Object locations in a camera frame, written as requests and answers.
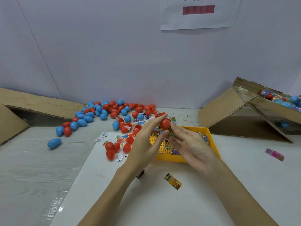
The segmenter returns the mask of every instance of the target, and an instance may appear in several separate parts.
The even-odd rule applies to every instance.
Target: cardboard box
[[[76,111],[81,111],[84,104],[66,100],[37,96],[29,93],[0,88],[0,144],[16,136],[29,127],[23,119],[10,109],[44,114],[47,119],[52,116],[62,119],[73,119]]]
[[[298,126],[301,113],[261,97],[259,91],[263,89],[288,96],[237,77],[231,88],[199,110],[200,126],[209,128],[212,134],[292,143],[287,136],[290,133],[276,126],[275,120],[282,118]]]

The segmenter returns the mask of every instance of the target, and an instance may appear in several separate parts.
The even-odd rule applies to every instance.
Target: yellow plastic basket
[[[217,154],[217,156],[219,158],[220,157],[220,154],[219,154],[219,151],[217,150],[216,148],[216,145],[213,141],[213,138],[211,136],[211,133],[209,132],[209,129],[208,128],[201,128],[201,127],[186,127],[186,126],[182,126],[183,128],[186,128],[190,131],[193,131],[193,132],[201,132],[201,133],[204,133],[206,134],[207,138],[209,139],[210,141],[210,146],[211,148],[213,149],[213,151]],[[153,145],[155,140],[156,140],[156,136],[155,135],[152,135],[150,136],[150,143]],[[166,144],[165,141],[162,142],[160,148],[159,148],[159,153],[156,155],[156,159],[159,159],[159,160],[164,160],[164,161],[172,161],[172,162],[184,162],[186,163],[186,161],[183,159],[182,156],[179,156],[179,155],[172,155],[171,154],[171,149],[168,149],[167,146],[169,144]]]

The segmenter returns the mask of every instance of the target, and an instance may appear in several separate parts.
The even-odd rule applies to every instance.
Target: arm
[[[144,124],[137,133],[126,162],[118,168],[112,181],[87,212],[78,226],[109,226],[114,220],[119,204],[133,179],[155,158],[160,145],[169,131],[161,133],[153,145],[149,142],[155,127],[167,117],[167,114]]]
[[[171,128],[170,144],[205,177],[236,226],[278,226],[198,133]]]

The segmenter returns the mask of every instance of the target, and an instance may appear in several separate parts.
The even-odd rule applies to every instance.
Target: forearm
[[[221,160],[207,181],[236,226],[277,226],[278,224],[250,195]]]
[[[123,195],[135,176],[130,168],[121,166],[116,171],[106,190],[87,212],[78,226],[111,225]]]

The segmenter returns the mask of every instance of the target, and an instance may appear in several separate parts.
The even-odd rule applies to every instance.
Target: person's left hand
[[[160,145],[167,137],[169,131],[165,130],[156,139],[153,145],[150,144],[150,136],[155,132],[155,128],[167,117],[164,114],[146,122],[143,128],[137,133],[131,152],[123,166],[127,167],[135,175],[139,174],[152,162],[159,151]]]

